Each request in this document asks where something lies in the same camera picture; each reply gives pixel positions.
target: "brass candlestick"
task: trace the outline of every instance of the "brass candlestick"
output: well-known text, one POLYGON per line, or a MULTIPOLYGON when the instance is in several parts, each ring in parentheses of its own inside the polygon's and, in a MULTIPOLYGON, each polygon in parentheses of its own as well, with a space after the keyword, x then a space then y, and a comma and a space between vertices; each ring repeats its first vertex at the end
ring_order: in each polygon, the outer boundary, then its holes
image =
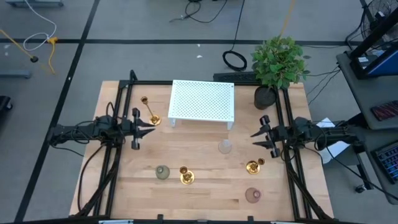
POLYGON ((246 164, 246 170, 249 174, 258 174, 260 172, 260 165, 264 165, 266 161, 263 158, 258 159, 258 161, 249 161, 246 164))
POLYGON ((193 172, 184 166, 180 168, 180 173, 181 183, 185 185, 192 184, 192 182, 195 180, 195 175, 193 175, 193 172))
POLYGON ((154 115, 154 114, 152 113, 152 111, 150 110, 150 108, 149 108, 149 106, 148 106, 148 97, 143 96, 143 97, 141 98, 141 102, 147 106, 147 108, 148 108, 148 110, 149 110, 149 112, 150 112, 150 115, 151 115, 151 117, 150 117, 150 122, 151 122, 153 125, 159 125, 159 124, 162 122, 162 118, 160 118, 159 116, 154 115))

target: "metal stand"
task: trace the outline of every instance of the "metal stand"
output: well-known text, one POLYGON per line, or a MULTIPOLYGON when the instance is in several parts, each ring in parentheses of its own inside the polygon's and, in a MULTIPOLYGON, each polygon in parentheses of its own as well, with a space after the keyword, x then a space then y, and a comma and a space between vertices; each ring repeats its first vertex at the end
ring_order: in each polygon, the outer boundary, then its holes
MULTIPOLYGON (((62 0, 28 0, 32 7, 62 7, 62 0)), ((27 7, 24 0, 6 0, 12 7, 27 7)))
POLYGON ((32 74, 28 70, 0 70, 0 78, 30 78, 32 74))

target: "wooden table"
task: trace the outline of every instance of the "wooden table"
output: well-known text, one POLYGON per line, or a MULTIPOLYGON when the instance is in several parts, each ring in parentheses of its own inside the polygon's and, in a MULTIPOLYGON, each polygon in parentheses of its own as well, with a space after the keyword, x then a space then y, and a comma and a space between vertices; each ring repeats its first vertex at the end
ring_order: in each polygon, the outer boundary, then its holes
MULTIPOLYGON (((117 87, 118 82, 103 82, 95 116, 105 114, 106 104, 116 98, 117 87)), ((171 89, 171 85, 134 85, 132 88, 130 108, 138 108, 141 119, 148 121, 149 111, 140 102, 142 96, 147 96, 151 110, 162 117, 162 123, 141 140, 138 151, 131 149, 132 137, 126 138, 111 217, 156 219, 158 214, 163 214, 165 219, 175 220, 247 220, 252 215, 255 220, 294 220, 284 162, 280 157, 272 159, 267 149, 252 145, 254 141, 263 141, 264 136, 250 138, 259 130, 259 118, 264 114, 270 117, 271 126, 278 125, 276 107, 257 110, 253 105, 256 86, 235 86, 235 123, 231 131, 227 131, 224 123, 185 120, 177 121, 172 128, 167 119, 171 89), (223 139, 232 142, 229 154, 218 150, 223 139), (246 163, 260 157, 266 160, 260 173, 248 174, 246 163), (170 168, 167 180, 156 178, 158 165, 170 168), (193 171, 193 184, 180 182, 181 166, 193 171), (261 190, 262 198, 258 203, 246 200, 244 193, 249 187, 261 190)), ((285 112, 282 92, 280 95, 285 112)), ((294 117, 310 119, 302 83, 292 85, 289 95, 294 117)), ((87 145, 83 164, 99 145, 95 141, 87 145)), ((103 149, 90 161, 84 173, 82 204, 98 186, 104 152, 103 149)), ((301 153, 309 192, 321 208, 333 216, 319 156, 309 150, 301 153)), ((77 212, 76 193, 77 187, 71 214, 77 212)), ((301 194, 298 195, 300 213, 304 217, 301 194)), ((106 199, 101 213, 104 213, 105 202, 106 199)))

